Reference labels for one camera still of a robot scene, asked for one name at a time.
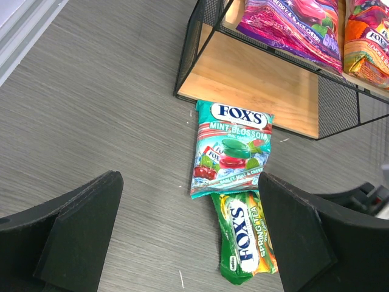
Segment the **candy bag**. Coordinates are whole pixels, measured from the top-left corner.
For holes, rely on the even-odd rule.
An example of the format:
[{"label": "candy bag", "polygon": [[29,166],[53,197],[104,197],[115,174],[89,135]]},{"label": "candy bag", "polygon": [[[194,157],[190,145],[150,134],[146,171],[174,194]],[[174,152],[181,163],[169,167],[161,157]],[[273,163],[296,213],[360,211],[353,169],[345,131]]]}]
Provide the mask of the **candy bag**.
[{"label": "candy bag", "polygon": [[337,0],[246,0],[236,29],[337,75],[342,73]]},{"label": "candy bag", "polygon": [[389,1],[349,0],[344,70],[389,88]]},{"label": "candy bag", "polygon": [[211,195],[222,233],[220,271],[239,285],[278,271],[258,191]]},{"label": "candy bag", "polygon": [[273,116],[199,100],[192,198],[257,188],[270,155]]}]

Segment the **green candy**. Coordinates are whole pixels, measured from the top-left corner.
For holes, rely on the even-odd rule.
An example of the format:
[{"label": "green candy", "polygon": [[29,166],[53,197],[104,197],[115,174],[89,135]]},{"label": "green candy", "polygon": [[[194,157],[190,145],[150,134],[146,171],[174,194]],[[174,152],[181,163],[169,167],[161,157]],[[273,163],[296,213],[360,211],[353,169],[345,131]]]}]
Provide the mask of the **green candy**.
[{"label": "green candy", "polygon": [[223,139],[222,144],[224,146],[223,152],[225,155],[238,159],[249,159],[251,157],[250,148],[236,139]]}]

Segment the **fox's candy package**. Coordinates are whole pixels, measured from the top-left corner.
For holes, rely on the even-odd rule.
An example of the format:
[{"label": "fox's candy package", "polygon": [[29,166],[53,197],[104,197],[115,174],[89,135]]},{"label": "fox's candy package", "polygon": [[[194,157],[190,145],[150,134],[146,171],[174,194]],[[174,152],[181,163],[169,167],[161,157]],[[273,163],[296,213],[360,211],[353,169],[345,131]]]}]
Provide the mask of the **fox's candy package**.
[{"label": "fox's candy package", "polygon": [[389,88],[389,1],[347,0],[344,70]]},{"label": "fox's candy package", "polygon": [[211,195],[222,233],[221,274],[239,285],[278,271],[258,191]]},{"label": "fox's candy package", "polygon": [[199,131],[190,194],[257,189],[270,155],[273,116],[199,100]]},{"label": "fox's candy package", "polygon": [[337,0],[246,0],[245,3],[246,11],[237,30],[335,74],[342,73]]}]

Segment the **gray wooden floor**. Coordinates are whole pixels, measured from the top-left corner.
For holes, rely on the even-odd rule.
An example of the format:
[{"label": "gray wooden floor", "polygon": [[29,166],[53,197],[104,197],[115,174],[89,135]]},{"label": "gray wooden floor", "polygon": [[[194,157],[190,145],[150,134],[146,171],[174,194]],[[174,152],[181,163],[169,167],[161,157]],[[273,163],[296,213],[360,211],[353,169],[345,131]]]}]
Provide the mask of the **gray wooden floor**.
[{"label": "gray wooden floor", "polygon": [[[0,217],[109,169],[124,177],[99,291],[182,291],[179,271],[185,291],[282,291],[277,274],[222,278],[210,198],[188,194],[198,117],[171,93],[194,4],[70,0],[0,88]],[[365,117],[387,110],[362,102]],[[266,170],[313,192],[379,184],[386,129],[320,142],[275,131]]]}]

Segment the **black metal frame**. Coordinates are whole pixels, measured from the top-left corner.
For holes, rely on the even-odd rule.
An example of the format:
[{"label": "black metal frame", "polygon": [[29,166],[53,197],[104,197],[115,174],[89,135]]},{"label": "black metal frame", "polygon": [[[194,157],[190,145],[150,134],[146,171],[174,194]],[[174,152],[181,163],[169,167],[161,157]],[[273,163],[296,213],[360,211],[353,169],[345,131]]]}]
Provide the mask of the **black metal frame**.
[{"label": "black metal frame", "polygon": [[[190,72],[199,60],[204,49],[215,32],[221,32],[238,41],[242,41],[259,50],[267,52],[277,58],[280,58],[288,63],[294,64],[300,68],[318,75],[319,82],[319,137],[316,140],[321,140],[344,131],[357,128],[368,123],[389,117],[389,113],[379,116],[375,119],[361,122],[360,119],[360,103],[359,94],[362,93],[368,97],[376,99],[382,103],[389,105],[389,99],[374,95],[368,89],[359,88],[354,83],[346,81],[344,78],[332,75],[320,68],[311,64],[307,64],[290,55],[286,55],[282,51],[276,50],[263,43],[260,43],[252,38],[246,37],[240,33],[236,33],[222,25],[222,20],[225,17],[228,9],[234,0],[198,0],[189,19],[187,30],[185,33],[185,41],[182,48],[179,69],[177,72],[176,84],[174,86],[174,95],[182,100],[196,102],[195,99],[180,96],[179,89],[186,81]],[[201,36],[202,23],[212,26],[212,30],[207,37],[205,43],[199,50],[199,41]]]}]

